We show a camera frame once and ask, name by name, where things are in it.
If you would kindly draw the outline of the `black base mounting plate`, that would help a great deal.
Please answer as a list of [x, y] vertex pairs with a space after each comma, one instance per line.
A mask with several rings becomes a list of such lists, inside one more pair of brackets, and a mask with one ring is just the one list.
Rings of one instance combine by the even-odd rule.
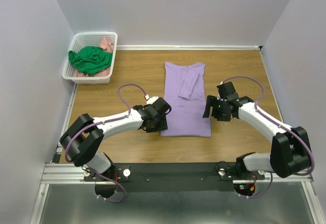
[[130, 192], [230, 191], [253, 192], [251, 187], [265, 177], [258, 171], [236, 171], [235, 163], [116, 163], [103, 173], [86, 169], [84, 180], [95, 182], [95, 192], [111, 195]]

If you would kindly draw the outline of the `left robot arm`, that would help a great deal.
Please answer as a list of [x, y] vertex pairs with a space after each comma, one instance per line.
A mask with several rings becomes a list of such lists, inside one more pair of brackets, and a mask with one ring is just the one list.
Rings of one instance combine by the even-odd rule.
[[83, 114], [63, 133], [59, 142], [66, 152], [66, 160], [76, 167], [86, 166], [95, 171], [100, 180], [112, 177], [114, 163], [99, 151], [103, 140], [131, 130], [147, 133], [168, 129], [166, 115], [172, 107], [161, 97], [147, 99], [146, 105], [135, 105], [128, 110], [107, 117]]

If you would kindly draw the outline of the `white perforated plastic basket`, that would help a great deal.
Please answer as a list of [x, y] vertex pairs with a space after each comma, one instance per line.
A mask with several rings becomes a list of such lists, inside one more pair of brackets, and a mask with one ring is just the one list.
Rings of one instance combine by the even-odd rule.
[[105, 31], [77, 33], [74, 35], [68, 50], [79, 52], [86, 46], [99, 47], [103, 37], [106, 37], [106, 39], [113, 44], [112, 62], [108, 69], [107, 76], [77, 77], [75, 76], [76, 68], [71, 66], [68, 57], [66, 57], [62, 71], [62, 77], [64, 79], [70, 80], [76, 84], [107, 84], [110, 82], [114, 70], [115, 56], [117, 51], [117, 33]]

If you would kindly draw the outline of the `aluminium extrusion rail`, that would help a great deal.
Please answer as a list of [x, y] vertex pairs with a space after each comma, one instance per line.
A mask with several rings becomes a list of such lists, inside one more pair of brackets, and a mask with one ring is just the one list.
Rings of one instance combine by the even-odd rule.
[[[214, 173], [206, 173], [204, 171], [203, 176], [199, 176], [199, 181], [208, 180], [208, 176], [213, 176]], [[99, 177], [86, 177], [86, 173], [80, 167], [75, 167], [73, 164], [60, 164], [60, 163], [49, 163], [45, 164], [43, 169], [41, 184], [112, 184], [100, 182]], [[270, 173], [262, 172], [256, 173], [257, 182], [256, 183], [268, 183], [270, 181]], [[249, 182], [249, 180], [235, 180], [233, 177], [228, 177], [229, 180], [233, 179], [233, 183], [241, 183], [241, 182]], [[289, 176], [287, 178], [281, 178], [273, 173], [273, 183], [278, 182], [313, 182], [313, 177], [311, 175], [308, 176]]]

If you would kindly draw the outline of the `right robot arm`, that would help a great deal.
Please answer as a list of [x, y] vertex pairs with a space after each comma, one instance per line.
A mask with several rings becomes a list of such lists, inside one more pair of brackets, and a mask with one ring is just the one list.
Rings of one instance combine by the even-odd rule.
[[271, 143], [270, 153], [248, 153], [237, 157], [234, 172], [246, 179], [255, 171], [275, 173], [281, 178], [308, 175], [315, 168], [308, 133], [291, 127], [263, 111], [247, 96], [239, 97], [233, 83], [217, 86], [218, 96], [207, 96], [203, 117], [218, 121], [237, 118], [247, 122]]

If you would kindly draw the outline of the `purple t shirt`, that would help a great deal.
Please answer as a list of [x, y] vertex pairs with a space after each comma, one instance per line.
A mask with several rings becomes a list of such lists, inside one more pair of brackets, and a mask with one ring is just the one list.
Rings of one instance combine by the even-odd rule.
[[206, 106], [205, 64], [179, 66], [165, 62], [164, 100], [172, 110], [166, 115], [168, 129], [163, 137], [211, 137], [210, 118], [203, 118]]

